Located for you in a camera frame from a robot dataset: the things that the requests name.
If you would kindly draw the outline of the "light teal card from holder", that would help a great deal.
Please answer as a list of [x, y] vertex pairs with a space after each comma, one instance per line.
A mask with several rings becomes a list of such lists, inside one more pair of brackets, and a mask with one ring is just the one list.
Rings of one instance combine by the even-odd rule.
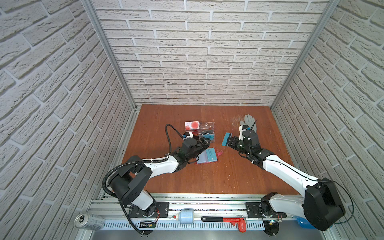
[[226, 147], [228, 145], [228, 139], [232, 137], [232, 133], [225, 133], [224, 139], [222, 141], [222, 146]]

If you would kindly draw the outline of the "clear acrylic card display stand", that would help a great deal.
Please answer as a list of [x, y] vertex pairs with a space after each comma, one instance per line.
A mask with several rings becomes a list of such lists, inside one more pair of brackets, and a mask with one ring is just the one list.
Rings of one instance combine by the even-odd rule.
[[192, 133], [195, 139], [203, 137], [209, 139], [211, 143], [215, 142], [215, 124], [214, 122], [190, 121], [185, 122], [185, 131]]

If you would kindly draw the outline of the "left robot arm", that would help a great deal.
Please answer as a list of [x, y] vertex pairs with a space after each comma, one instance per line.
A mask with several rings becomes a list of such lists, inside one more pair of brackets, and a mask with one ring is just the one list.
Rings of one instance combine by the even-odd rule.
[[134, 205], [148, 216], [156, 208], [156, 200], [144, 190], [149, 179], [182, 170], [191, 159], [209, 148], [210, 141], [207, 138], [185, 138], [181, 148], [159, 159], [145, 160], [133, 156], [104, 176], [102, 188], [117, 198], [123, 207]]

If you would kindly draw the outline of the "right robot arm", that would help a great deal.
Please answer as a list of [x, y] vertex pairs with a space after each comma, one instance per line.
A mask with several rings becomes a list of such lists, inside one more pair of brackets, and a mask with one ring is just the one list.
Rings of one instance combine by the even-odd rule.
[[306, 219], [313, 227], [325, 231], [345, 213], [345, 207], [336, 187], [336, 182], [327, 178], [318, 179], [286, 163], [273, 152], [263, 149], [257, 133], [241, 130], [238, 137], [226, 140], [226, 146], [239, 155], [295, 189], [299, 196], [290, 197], [271, 192], [260, 203], [260, 213], [270, 218], [286, 213]]

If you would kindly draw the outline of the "red white patterned card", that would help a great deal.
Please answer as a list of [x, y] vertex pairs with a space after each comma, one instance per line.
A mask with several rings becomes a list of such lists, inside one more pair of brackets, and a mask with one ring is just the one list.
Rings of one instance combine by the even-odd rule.
[[200, 128], [199, 121], [185, 122], [186, 131], [197, 131]]

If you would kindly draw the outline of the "teal VIP card in stand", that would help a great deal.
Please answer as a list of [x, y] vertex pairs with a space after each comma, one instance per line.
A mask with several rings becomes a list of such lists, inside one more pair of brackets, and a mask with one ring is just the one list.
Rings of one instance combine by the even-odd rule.
[[206, 134], [206, 135], [202, 135], [202, 137], [209, 139], [211, 142], [215, 141], [215, 135], [214, 134]]

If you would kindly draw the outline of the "black logo Vip card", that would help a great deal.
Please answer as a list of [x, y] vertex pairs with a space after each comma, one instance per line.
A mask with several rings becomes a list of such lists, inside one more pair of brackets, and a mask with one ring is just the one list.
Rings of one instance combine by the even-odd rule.
[[200, 130], [201, 135], [214, 134], [214, 130]]

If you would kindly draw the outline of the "grey work glove blue cuff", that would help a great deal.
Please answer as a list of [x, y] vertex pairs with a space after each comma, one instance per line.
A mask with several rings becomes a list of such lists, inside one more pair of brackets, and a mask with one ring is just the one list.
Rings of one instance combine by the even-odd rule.
[[247, 130], [252, 130], [255, 133], [257, 132], [257, 124], [256, 119], [252, 115], [246, 114], [244, 116], [244, 120], [240, 121], [241, 126], [247, 126]]

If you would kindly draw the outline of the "red black pipe wrench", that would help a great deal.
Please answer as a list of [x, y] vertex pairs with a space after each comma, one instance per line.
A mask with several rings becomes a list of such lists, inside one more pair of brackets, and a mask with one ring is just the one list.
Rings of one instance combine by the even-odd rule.
[[247, 231], [246, 219], [244, 217], [233, 217], [233, 218], [224, 218], [224, 217], [201, 217], [202, 222], [212, 222], [212, 223], [230, 223], [234, 227], [238, 227], [239, 232], [245, 233]]

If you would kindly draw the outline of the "blue plastic case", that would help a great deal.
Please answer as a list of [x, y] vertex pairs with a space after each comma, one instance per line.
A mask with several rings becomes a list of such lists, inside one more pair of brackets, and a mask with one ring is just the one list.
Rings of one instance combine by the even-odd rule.
[[308, 222], [307, 219], [297, 217], [297, 222], [298, 222], [299, 226], [302, 227], [303, 229], [311, 229], [312, 228], [312, 225]]

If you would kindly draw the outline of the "silver drink can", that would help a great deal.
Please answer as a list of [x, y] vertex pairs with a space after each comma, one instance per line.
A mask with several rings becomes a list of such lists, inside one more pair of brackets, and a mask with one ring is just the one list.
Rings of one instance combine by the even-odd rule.
[[104, 227], [105, 219], [102, 216], [90, 213], [81, 213], [75, 218], [74, 226], [78, 229], [97, 231]]

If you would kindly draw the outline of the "aluminium rail frame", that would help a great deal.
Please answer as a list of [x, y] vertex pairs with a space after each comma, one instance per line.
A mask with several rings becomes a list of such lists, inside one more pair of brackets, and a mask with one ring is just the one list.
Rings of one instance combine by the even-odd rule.
[[[261, 195], [230, 194], [154, 194], [158, 202], [169, 202], [167, 218], [161, 218], [153, 232], [144, 236], [145, 240], [339, 240], [335, 227], [325, 232], [316, 229], [303, 229], [297, 218], [288, 215], [277, 219], [279, 231], [272, 236], [265, 233], [268, 228], [266, 218], [250, 219], [246, 203], [259, 202]], [[193, 224], [182, 225], [173, 219], [182, 209], [193, 209]], [[74, 240], [140, 240], [141, 237], [130, 226], [118, 201], [111, 197], [93, 200], [88, 213], [105, 219], [103, 229], [99, 231], [75, 229]], [[203, 223], [202, 216], [244, 217], [247, 231], [240, 233], [229, 223]]]

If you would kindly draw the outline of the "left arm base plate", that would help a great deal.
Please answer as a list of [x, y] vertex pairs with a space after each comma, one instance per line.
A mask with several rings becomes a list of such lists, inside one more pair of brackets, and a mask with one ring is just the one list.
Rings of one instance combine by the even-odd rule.
[[160, 218], [167, 218], [169, 214], [169, 202], [156, 202], [147, 210], [142, 210], [138, 206], [133, 206], [129, 210], [130, 218], [155, 218], [158, 215]]

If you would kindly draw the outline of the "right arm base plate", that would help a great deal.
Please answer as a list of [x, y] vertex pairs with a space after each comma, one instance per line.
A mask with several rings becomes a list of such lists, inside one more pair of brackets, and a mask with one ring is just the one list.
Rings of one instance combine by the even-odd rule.
[[264, 202], [248, 202], [246, 203], [246, 210], [248, 218], [276, 218], [284, 219], [287, 217], [286, 213], [274, 211], [267, 203]]

